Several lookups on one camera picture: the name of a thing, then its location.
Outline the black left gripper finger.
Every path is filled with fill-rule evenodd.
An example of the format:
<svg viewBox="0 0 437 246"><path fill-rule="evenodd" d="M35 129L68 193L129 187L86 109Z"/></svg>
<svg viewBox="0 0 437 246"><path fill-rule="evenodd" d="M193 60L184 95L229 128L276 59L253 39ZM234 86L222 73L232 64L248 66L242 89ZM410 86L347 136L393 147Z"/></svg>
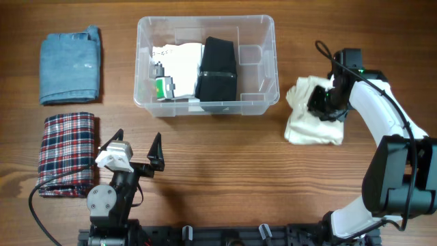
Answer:
<svg viewBox="0 0 437 246"><path fill-rule="evenodd" d="M124 130L122 128L120 128L115 134L114 136L112 136L112 138L110 138L110 140L108 140L106 143L104 143L102 146L100 146L98 149L99 150L106 150L107 146L112 142L112 141L122 141L124 138Z"/></svg>
<svg viewBox="0 0 437 246"><path fill-rule="evenodd" d="M147 158L150 160L150 165L154 171L163 172L165 169L165 161L162 149L161 134L157 133L154 141L147 154Z"/></svg>

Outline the cream cloth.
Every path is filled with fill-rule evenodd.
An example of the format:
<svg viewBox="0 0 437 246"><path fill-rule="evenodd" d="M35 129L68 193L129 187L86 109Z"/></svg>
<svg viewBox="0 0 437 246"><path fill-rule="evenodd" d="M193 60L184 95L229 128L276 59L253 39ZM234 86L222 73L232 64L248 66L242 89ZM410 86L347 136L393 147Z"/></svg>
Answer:
<svg viewBox="0 0 437 246"><path fill-rule="evenodd" d="M343 122L321 121L308 111L307 104L316 85L331 89L333 80L315 76L298 77L296 84L287 91L286 100L292 113L285 127L284 138L295 145L340 146L343 141Z"/></svg>

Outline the clear plastic storage bin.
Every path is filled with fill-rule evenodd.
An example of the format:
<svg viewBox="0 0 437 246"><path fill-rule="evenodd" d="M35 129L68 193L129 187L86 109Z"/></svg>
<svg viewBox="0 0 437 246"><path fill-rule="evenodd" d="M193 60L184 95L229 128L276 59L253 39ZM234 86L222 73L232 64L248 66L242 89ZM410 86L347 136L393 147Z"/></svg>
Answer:
<svg viewBox="0 0 437 246"><path fill-rule="evenodd" d="M271 16L139 20L133 100L154 117L261 115L279 98Z"/></svg>

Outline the black garment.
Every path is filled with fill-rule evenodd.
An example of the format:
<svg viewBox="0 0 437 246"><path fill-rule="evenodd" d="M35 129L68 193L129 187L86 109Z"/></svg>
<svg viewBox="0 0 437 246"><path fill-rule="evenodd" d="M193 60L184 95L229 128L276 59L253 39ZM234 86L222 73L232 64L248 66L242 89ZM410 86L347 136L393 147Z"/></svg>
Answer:
<svg viewBox="0 0 437 246"><path fill-rule="evenodd" d="M235 101L237 77L234 43L208 37L195 97L201 102Z"/></svg>

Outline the white printed t-shirt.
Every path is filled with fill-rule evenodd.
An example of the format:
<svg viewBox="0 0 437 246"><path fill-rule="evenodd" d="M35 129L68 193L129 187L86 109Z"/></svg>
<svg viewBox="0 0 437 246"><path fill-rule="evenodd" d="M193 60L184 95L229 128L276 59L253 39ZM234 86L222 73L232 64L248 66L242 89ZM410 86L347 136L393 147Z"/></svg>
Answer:
<svg viewBox="0 0 437 246"><path fill-rule="evenodd" d="M171 78L171 83L162 87L168 91L167 96L163 95L165 99L194 97L203 50L202 43L166 44L152 48L152 59L163 67L164 76Z"/></svg>

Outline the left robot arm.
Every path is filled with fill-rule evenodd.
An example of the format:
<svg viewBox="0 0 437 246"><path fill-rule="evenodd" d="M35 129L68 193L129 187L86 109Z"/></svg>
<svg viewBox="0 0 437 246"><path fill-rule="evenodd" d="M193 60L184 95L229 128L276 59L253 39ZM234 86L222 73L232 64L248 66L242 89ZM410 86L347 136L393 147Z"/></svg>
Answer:
<svg viewBox="0 0 437 246"><path fill-rule="evenodd" d="M157 133L147 154L149 163L132 162L130 143L123 140L124 131L118 132L99 147L95 163L99 168L113 172L109 184L95 186L87 195L91 226L81 230L79 245L151 245L152 240L139 220L130 219L130 210L140 206L133 202L135 193L142 192L141 177L153 178L155 172L165 169L161 134Z"/></svg>

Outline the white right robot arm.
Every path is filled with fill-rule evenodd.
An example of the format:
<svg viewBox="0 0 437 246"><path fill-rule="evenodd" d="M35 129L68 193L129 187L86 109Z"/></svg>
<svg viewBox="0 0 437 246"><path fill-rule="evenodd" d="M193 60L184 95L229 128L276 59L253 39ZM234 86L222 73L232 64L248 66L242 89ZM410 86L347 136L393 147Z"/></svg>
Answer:
<svg viewBox="0 0 437 246"><path fill-rule="evenodd" d="M344 122L357 111L377 145L361 187L361 196L326 213L313 236L319 243L355 243L386 224L404 231L407 222L436 212L436 139L419 128L391 92L379 70L362 65L360 49L331 53L320 41L317 50L328 58L333 86L316 86L308 111L323 122Z"/></svg>

